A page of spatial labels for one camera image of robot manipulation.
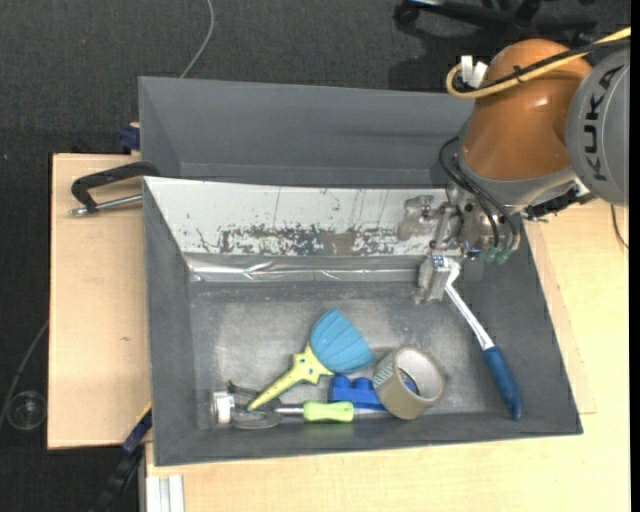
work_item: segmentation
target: tape roll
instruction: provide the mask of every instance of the tape roll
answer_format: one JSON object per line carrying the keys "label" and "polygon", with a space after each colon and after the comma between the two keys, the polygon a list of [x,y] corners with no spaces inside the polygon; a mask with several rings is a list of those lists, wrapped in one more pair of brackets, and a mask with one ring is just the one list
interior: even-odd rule
{"label": "tape roll", "polygon": [[[416,392],[405,384],[407,377],[415,384]],[[416,347],[402,346],[376,365],[373,389],[391,414],[412,420],[438,401],[444,391],[444,379],[426,353]]]}
{"label": "tape roll", "polygon": [[216,391],[212,396],[214,425],[229,425],[232,420],[235,400],[226,391]]}

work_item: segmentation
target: metal shaft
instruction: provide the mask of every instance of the metal shaft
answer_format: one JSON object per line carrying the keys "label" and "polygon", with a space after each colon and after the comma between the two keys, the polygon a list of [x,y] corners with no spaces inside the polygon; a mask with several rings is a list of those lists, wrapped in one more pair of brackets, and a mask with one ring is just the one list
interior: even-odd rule
{"label": "metal shaft", "polygon": [[281,416],[300,416],[304,415],[304,408],[302,405],[281,405],[274,409],[274,412]]}
{"label": "metal shaft", "polygon": [[[120,199],[114,199],[112,201],[105,201],[104,203],[100,203],[96,205],[96,210],[106,210],[110,208],[117,208],[119,206],[125,206],[131,203],[137,203],[138,201],[142,201],[142,194],[137,194],[135,196],[127,196],[121,197]],[[88,208],[74,208],[73,210],[69,210],[69,215],[73,215],[74,217],[81,217],[83,215],[89,215],[91,212]]]}

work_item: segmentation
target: cable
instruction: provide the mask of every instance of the cable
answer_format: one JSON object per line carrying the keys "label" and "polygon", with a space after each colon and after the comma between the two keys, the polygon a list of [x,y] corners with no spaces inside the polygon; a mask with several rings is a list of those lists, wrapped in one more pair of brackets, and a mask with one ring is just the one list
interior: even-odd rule
{"label": "cable", "polygon": [[573,50],[567,50],[551,57],[547,57],[546,59],[535,62],[525,68],[517,70],[515,73],[502,77],[494,82],[491,82],[490,84],[472,91],[459,91],[454,86],[454,80],[462,69],[462,63],[460,63],[453,67],[447,75],[447,91],[449,92],[449,94],[451,94],[451,96],[459,99],[476,99],[482,98],[484,96],[489,96],[491,94],[510,89],[511,87],[514,87],[523,82],[538,78],[539,76],[553,71],[556,68],[562,67],[571,61],[582,58],[589,52],[603,46],[605,43],[620,41],[627,37],[631,37],[631,27],[624,28],[622,30],[619,30],[618,32],[615,32],[614,34],[603,37],[602,39],[599,39],[598,41],[588,46]]}
{"label": "cable", "polygon": [[48,327],[49,327],[49,320],[47,319],[47,321],[44,323],[44,325],[38,331],[38,334],[36,334],[36,337],[31,342],[31,345],[29,346],[29,349],[27,350],[27,353],[25,354],[24,358],[22,359],[22,363],[20,363],[20,366],[18,367],[18,371],[16,372],[16,375],[13,378],[13,382],[11,383],[11,386],[9,387],[9,391],[7,393],[7,398],[5,399],[4,404],[2,404],[2,410],[0,411],[0,430],[2,430],[2,424],[4,423],[4,419],[6,418],[7,412],[9,410],[9,402],[11,402],[11,398],[13,398],[13,392],[16,390],[16,387],[18,386],[18,382],[20,381],[20,377],[22,376],[22,372],[23,372],[25,366],[27,366],[27,363],[29,362],[29,359],[31,358],[31,354],[33,354],[33,351],[35,350],[36,345],[38,344],[38,342],[40,341],[40,339],[42,338],[44,333],[47,331]]}
{"label": "cable", "polygon": [[509,217],[507,212],[504,210],[504,207],[502,205],[500,205],[500,203],[498,203],[498,201],[496,201],[489,193],[487,193],[485,190],[483,190],[475,181],[473,181],[471,178],[466,176],[462,172],[462,169],[460,169],[459,165],[456,164],[456,172],[457,172],[457,174],[456,174],[445,163],[445,160],[444,160],[444,151],[445,151],[445,149],[448,146],[450,146],[452,143],[457,141],[458,138],[459,137],[457,137],[457,136],[456,137],[452,137],[447,142],[445,142],[442,145],[442,147],[440,148],[440,151],[438,152],[438,160],[440,161],[440,166],[445,170],[445,172],[449,175],[449,177],[453,180],[453,182],[456,185],[458,185],[462,189],[466,190],[467,192],[470,192],[471,194],[473,194],[475,196],[476,200],[478,201],[478,204],[480,205],[480,208],[482,208],[482,211],[487,216],[487,219],[489,220],[489,223],[491,224],[491,231],[493,232],[493,245],[494,245],[494,247],[496,247],[496,248],[499,247],[499,245],[500,245],[500,235],[498,233],[498,226],[496,224],[496,221],[493,218],[493,214],[491,213],[491,210],[487,206],[486,201],[490,202],[500,212],[500,214],[509,222],[509,225],[511,227],[511,233],[512,233],[511,242],[509,244],[509,247],[511,248],[511,250],[516,250],[518,248],[519,243],[520,243],[520,234],[518,233],[518,230],[517,230],[513,220],[511,219],[511,217]]}
{"label": "cable", "polygon": [[211,0],[207,0],[207,5],[209,6],[209,16],[211,20],[209,23],[209,31],[207,32],[202,45],[200,45],[200,49],[193,56],[193,59],[191,59],[191,62],[189,62],[179,78],[184,78],[189,74],[189,71],[191,71],[191,68],[193,68],[196,62],[198,62],[198,59],[200,59],[200,56],[207,49],[207,46],[209,46],[209,42],[211,41],[211,36],[213,35],[213,26],[215,24],[215,14],[213,13],[213,5],[211,4]]}
{"label": "cable", "polygon": [[629,250],[629,244],[624,241],[622,237],[622,233],[620,233],[620,227],[618,226],[618,216],[616,215],[616,209],[613,205],[611,205],[611,218],[613,219],[613,227],[616,230],[616,238],[622,244],[623,247]]}

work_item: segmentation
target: yellow cable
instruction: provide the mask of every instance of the yellow cable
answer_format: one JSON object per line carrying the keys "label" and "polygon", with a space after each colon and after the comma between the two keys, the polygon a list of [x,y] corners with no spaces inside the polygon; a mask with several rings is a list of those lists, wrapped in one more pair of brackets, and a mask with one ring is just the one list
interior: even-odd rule
{"label": "yellow cable", "polygon": [[[606,43],[609,41],[617,41],[619,39],[624,39],[625,37],[629,37],[631,35],[631,27],[627,27],[624,28],[622,30],[619,30],[618,32],[615,32],[607,37],[603,37],[602,39],[598,39],[595,44],[599,44],[599,43]],[[458,64],[457,66],[455,66],[454,68],[451,69],[451,71],[449,71],[449,74],[447,75],[447,91],[449,92],[449,94],[451,94],[451,96],[453,96],[454,98],[459,98],[459,99],[476,99],[476,98],[482,98],[484,96],[489,96],[490,94],[495,94],[497,92],[500,91],[504,91],[506,89],[509,89],[515,85],[518,85],[522,82],[526,82],[528,80],[533,80],[534,78],[538,78],[541,75],[544,75],[545,73],[548,73],[549,71],[552,71],[556,68],[559,68],[561,66],[564,66],[565,64],[576,60],[576,59],[580,59],[582,57],[584,57],[585,55],[587,55],[587,53],[589,52],[585,52],[585,53],[580,53],[580,54],[576,54],[576,55],[571,55],[570,57],[566,57],[564,59],[558,60],[556,62],[552,62],[550,64],[547,64],[546,66],[543,66],[539,69],[534,69],[533,71],[529,71],[528,73],[525,73],[523,75],[519,75],[518,77],[514,77],[511,80],[507,80],[506,82],[503,82],[501,84],[497,84],[497,85],[493,85],[491,87],[487,87],[484,89],[478,89],[476,91],[469,91],[469,92],[460,92],[458,90],[455,89],[455,87],[453,86],[453,79],[455,78],[456,74],[462,69],[462,64]]]}

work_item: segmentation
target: gray bin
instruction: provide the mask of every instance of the gray bin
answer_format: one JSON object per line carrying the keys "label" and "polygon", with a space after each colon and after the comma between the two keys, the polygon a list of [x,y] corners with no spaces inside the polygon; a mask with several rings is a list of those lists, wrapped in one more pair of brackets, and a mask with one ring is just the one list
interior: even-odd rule
{"label": "gray bin", "polygon": [[[518,382],[523,417],[517,422],[510,419],[453,304],[412,301],[420,247],[415,254],[384,260],[383,266],[396,270],[393,278],[322,280],[311,272],[297,281],[270,280],[291,268],[290,261],[273,254],[258,255],[277,263],[266,269],[266,279],[229,280],[220,272],[248,265],[246,255],[219,254],[225,252],[219,239],[207,231],[207,211],[213,224],[234,224],[232,209],[223,215],[215,198],[223,193],[235,204],[235,192],[194,178],[309,186],[300,194],[318,192],[312,186],[351,187],[353,195],[396,189],[389,194],[395,199],[383,207],[389,208],[391,226],[402,215],[403,193],[415,196],[432,182],[443,183],[435,165],[438,149],[457,133],[469,108],[439,94],[142,79],[143,159],[163,176],[191,178],[147,179],[143,192],[157,465],[582,431],[526,237],[506,264],[485,266],[482,279],[477,268],[467,267],[456,283]],[[237,192],[250,189],[239,185]],[[218,191],[209,196],[212,190]],[[329,203],[317,206],[318,222],[348,211],[347,203],[338,212]],[[260,215],[257,223],[264,221],[264,212]],[[244,217],[238,213],[237,218]],[[342,277],[375,267],[371,258],[376,256],[339,262],[353,271]],[[338,265],[323,258],[303,253],[294,259],[320,273]],[[314,320],[331,307],[351,320],[376,355],[400,344],[427,351],[445,377],[441,400],[413,421],[212,428],[211,391],[224,389],[229,379],[266,386],[288,368],[290,354],[303,348]],[[317,387],[302,384],[282,399],[322,399],[326,389],[327,379]]]}

